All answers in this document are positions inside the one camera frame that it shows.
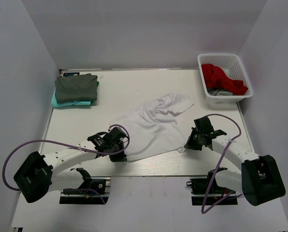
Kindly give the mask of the white t-shirt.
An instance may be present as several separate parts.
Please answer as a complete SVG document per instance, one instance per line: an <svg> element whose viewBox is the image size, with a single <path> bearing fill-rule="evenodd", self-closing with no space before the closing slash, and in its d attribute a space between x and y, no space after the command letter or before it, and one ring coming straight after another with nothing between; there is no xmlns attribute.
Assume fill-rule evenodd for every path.
<svg viewBox="0 0 288 232"><path fill-rule="evenodd" d="M187 138L176 117L193 105L188 95L169 93L112 120L110 125L119 124L130 135L130 144L125 150L127 161L135 162L175 150L184 152Z"/></svg>

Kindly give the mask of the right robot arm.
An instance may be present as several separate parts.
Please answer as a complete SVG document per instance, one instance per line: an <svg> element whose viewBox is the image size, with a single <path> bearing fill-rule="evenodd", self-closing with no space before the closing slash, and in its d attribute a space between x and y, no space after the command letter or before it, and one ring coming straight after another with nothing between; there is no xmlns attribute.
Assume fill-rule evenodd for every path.
<svg viewBox="0 0 288 232"><path fill-rule="evenodd" d="M209 116L194 121L195 126L185 148L201 151L203 147L221 155L215 169L205 177L186 182L191 189L192 204L206 206L235 205L240 196L253 206L285 196L286 189L275 159L248 151L223 130L215 130Z"/></svg>

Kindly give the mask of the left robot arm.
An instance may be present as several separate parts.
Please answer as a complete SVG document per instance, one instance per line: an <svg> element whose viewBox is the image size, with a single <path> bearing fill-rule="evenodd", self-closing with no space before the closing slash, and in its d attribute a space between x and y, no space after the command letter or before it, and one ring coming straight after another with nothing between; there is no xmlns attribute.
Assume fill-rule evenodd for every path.
<svg viewBox="0 0 288 232"><path fill-rule="evenodd" d="M89 136L78 145L69 145L53 141L53 144L64 146L66 149L51 154L42 155L33 152L28 155L14 175L19 190L28 203L34 203L43 198L48 192L60 190L66 195L81 195L86 198L98 196L102 203L105 194L106 181L93 179L83 168L76 165L98 157L125 157L125 149L129 146L124 142L130 141L126 128L114 124L108 131L102 131ZM81 176L71 187L61 186L61 173L71 171Z"/></svg>

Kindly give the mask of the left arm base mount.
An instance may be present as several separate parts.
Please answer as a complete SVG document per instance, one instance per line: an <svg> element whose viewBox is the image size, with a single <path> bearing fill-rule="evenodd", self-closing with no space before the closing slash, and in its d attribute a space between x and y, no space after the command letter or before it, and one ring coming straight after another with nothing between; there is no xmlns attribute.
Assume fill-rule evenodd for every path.
<svg viewBox="0 0 288 232"><path fill-rule="evenodd" d="M110 194L110 177L96 177L83 181L79 188L61 191L59 204L105 205Z"/></svg>

